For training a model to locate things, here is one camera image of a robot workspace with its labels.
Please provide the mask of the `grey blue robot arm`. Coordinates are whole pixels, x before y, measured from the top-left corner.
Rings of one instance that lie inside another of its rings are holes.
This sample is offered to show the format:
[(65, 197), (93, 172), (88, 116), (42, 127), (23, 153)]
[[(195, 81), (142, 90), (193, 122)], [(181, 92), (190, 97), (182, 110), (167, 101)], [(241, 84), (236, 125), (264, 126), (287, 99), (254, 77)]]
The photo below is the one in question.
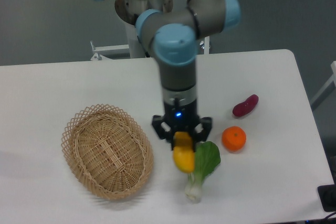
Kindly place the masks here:
[(212, 119), (197, 113), (198, 40), (236, 26), (240, 6), (238, 0), (186, 0), (178, 12), (172, 6), (172, 0), (115, 0), (118, 16), (135, 28), (140, 54), (159, 67), (164, 115), (152, 118), (154, 130), (172, 147), (185, 132), (195, 150), (212, 129)]

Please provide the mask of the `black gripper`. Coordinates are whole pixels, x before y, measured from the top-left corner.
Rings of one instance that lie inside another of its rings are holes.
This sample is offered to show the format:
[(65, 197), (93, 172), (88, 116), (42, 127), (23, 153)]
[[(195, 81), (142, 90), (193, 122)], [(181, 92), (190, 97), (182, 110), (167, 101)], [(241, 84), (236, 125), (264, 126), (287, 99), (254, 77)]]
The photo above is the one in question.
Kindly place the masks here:
[[(180, 106), (166, 102), (163, 104), (165, 114), (152, 116), (152, 127), (159, 139), (166, 140), (173, 150), (175, 133), (188, 132), (192, 139), (193, 151), (196, 152), (198, 143), (207, 141), (212, 130), (213, 119), (197, 116), (197, 100)], [(166, 124), (169, 129), (166, 130), (163, 124)]]

